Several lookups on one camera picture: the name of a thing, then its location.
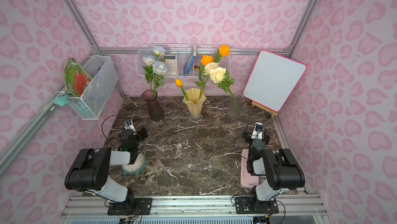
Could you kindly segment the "cream rose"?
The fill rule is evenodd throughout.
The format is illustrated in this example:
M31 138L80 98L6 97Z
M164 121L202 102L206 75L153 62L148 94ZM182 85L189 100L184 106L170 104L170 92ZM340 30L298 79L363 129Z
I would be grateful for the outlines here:
M230 94L231 98L235 100L234 94L231 91L231 86L235 83L235 79L230 78L230 73L225 68L217 67L215 69L211 69L210 78L214 85L217 85L217 88Z
M218 63L215 63L215 62L208 63L208 64L205 66L204 74L205 74L205 75L210 75L210 71L211 71L212 69L216 69L216 68L218 68L218 67L219 67L219 64L218 64Z

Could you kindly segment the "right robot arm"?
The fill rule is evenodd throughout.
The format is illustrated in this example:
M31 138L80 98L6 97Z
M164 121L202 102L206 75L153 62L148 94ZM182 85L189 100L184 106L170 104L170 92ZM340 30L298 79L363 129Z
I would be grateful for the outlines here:
M306 178L290 149L267 148L270 131L257 122L253 131L243 130L242 138L249 145L242 151L240 184L251 189L250 197L237 197L238 206L245 211L259 213L276 210L276 197L304 187Z

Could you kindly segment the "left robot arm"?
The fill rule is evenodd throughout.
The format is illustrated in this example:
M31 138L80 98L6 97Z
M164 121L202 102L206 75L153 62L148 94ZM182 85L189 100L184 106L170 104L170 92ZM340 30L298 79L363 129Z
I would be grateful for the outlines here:
M109 176L112 166L121 166L124 174L136 175L146 167L146 157L139 151L139 143L148 138L145 127L136 130L132 120L124 122L118 149L82 149L65 177L65 188L76 192L88 192L109 201L113 206L135 207L130 188L120 185Z

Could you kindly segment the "wooden easel stand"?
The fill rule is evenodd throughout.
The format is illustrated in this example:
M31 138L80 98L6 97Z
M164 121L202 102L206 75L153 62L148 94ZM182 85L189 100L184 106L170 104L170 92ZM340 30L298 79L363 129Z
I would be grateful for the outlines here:
M275 112L275 111L273 111L273 110L271 110L271 109L269 109L269 108L267 108L267 107L265 107L265 106L263 106L263 105L261 105L261 104L255 102L255 101L252 101L252 102L251 102L251 106L252 106L252 107L260 108L260 109L262 109L262 110L264 110L264 111L270 113L272 118L278 116L278 113L277 113L277 112Z

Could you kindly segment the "green round alarm clock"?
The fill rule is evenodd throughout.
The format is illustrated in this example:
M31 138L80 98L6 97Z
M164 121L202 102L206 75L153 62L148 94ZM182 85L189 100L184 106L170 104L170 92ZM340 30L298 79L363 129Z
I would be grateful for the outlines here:
M137 175L143 172L147 164L146 156L139 152L134 164L122 165L125 175Z

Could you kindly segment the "purple ribbed glass vase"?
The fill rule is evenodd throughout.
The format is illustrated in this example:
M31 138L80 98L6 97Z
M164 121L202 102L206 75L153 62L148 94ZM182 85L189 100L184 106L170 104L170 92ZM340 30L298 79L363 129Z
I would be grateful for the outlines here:
M160 121L164 118L164 110L157 100L157 92L153 93L152 90L146 90L142 93L141 98L146 102L149 117L153 121Z

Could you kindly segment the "clear glass vase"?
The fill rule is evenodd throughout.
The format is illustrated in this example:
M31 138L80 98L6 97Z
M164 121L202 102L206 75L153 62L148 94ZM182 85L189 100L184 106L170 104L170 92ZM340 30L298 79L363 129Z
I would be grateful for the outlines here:
M239 118L242 112L242 105L244 101L244 96L241 93L235 92L230 101L230 107L228 110L228 116L231 120L236 120Z

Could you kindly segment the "pink-framed whiteboard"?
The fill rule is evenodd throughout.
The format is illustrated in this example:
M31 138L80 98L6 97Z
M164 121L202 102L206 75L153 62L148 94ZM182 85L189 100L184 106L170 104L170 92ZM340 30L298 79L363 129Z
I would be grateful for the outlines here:
M307 66L263 50L243 91L243 96L267 109L279 112L303 77Z

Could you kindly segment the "yellow flower-shaped vase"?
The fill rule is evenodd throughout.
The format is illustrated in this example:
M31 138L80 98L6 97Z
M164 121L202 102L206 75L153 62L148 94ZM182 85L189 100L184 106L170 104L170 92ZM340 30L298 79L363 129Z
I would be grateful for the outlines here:
M201 90L198 88L190 88L186 91L189 100L185 97L183 99L183 103L187 105L193 120L198 120L201 117L203 103L207 99L207 97L203 93L200 94L200 92Z

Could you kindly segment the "green red paper fan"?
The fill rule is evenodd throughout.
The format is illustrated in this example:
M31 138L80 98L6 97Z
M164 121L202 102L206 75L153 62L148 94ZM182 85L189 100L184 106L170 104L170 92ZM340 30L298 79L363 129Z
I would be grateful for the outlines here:
M64 83L66 90L75 97L81 97L91 81L92 76L88 74L74 58L69 58L64 67Z

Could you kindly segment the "pink calculator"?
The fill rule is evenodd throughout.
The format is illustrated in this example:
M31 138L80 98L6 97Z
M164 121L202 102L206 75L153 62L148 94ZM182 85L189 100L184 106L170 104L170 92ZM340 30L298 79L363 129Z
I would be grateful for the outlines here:
M178 68L176 55L164 55L164 59L164 64L167 67L167 72L165 75L177 76Z

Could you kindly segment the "blue book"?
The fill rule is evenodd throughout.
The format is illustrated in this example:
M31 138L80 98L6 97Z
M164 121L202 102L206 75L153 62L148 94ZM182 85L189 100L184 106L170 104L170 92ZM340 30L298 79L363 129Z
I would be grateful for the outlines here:
M191 68L194 65L195 59L196 59L196 45L193 45L193 47L187 57L187 61L185 62L185 65L184 65L184 71L183 71L184 76L188 76Z

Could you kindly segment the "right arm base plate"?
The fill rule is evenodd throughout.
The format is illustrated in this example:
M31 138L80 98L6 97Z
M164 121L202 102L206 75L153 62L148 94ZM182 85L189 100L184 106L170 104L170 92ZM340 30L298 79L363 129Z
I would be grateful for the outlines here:
M234 196L231 199L237 214L278 214L279 209L275 200L259 201L255 197Z

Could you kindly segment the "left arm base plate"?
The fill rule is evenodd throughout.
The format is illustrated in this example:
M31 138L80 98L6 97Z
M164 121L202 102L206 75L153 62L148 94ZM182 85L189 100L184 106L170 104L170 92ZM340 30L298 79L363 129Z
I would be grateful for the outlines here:
M109 216L149 215L153 198L135 198L133 203L110 203L107 214Z

